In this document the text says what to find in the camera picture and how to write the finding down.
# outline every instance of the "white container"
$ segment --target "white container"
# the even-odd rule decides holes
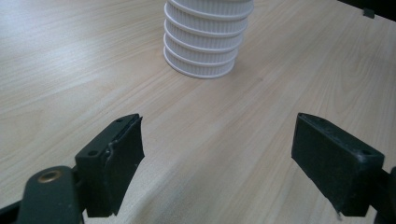
[[[191,15],[218,21],[244,19],[254,8],[253,0],[168,0]]]
[[[166,18],[175,26],[197,35],[235,36],[248,27],[248,18],[238,21],[215,21],[188,14],[171,4],[164,7]]]
[[[165,33],[179,45],[200,52],[227,52],[241,45],[244,36],[243,33],[231,37],[210,37],[204,35],[195,35],[184,31],[168,20],[164,23]]]
[[[205,53],[199,52],[191,49],[186,49],[180,46],[178,43],[173,41],[167,34],[163,36],[163,42],[165,44],[166,49],[173,54],[179,60],[196,65],[220,65],[226,64],[230,61],[234,60],[236,55],[238,54],[238,48],[233,49],[228,52],[221,53]]]
[[[198,78],[222,77],[233,69],[233,64],[234,64],[234,60],[222,65],[210,64],[209,66],[199,66],[190,63],[185,63],[179,60],[178,58],[174,57],[172,54],[170,54],[166,48],[163,48],[163,56],[165,57],[165,60],[175,70],[189,77],[198,77]]]

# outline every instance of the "black object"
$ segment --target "black object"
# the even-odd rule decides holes
[[[363,10],[363,15],[374,18],[375,14],[396,21],[396,5],[392,0],[338,0]]]
[[[337,212],[376,223],[396,223],[396,169],[382,170],[384,155],[326,119],[300,113],[291,156]]]
[[[76,156],[76,166],[56,166],[33,175],[23,198],[0,210],[0,223],[83,223],[120,210],[144,158],[141,121],[134,114],[113,121]]]

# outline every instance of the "stack of white plastic cups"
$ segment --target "stack of white plastic cups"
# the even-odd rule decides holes
[[[168,0],[165,60],[190,77],[226,75],[233,69],[252,10],[253,0]]]

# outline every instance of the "ribbed surface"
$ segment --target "ribbed surface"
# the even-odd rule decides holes
[[[205,53],[196,50],[186,49],[173,41],[169,36],[164,35],[163,41],[167,49],[172,50],[176,55],[191,63],[227,63],[233,60],[238,54],[238,48],[224,53]]]
[[[246,17],[253,10],[253,1],[214,1],[214,0],[169,0],[169,2],[197,15],[208,14],[214,17]]]
[[[215,78],[233,69],[252,0],[168,0],[163,55],[178,72]]]

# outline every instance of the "wood grain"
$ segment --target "wood grain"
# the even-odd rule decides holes
[[[298,112],[396,164],[396,22],[337,1],[257,0],[234,70],[201,80],[163,59],[164,3],[0,2],[1,207],[131,113],[146,158],[119,215],[87,223],[340,223],[290,157]]]

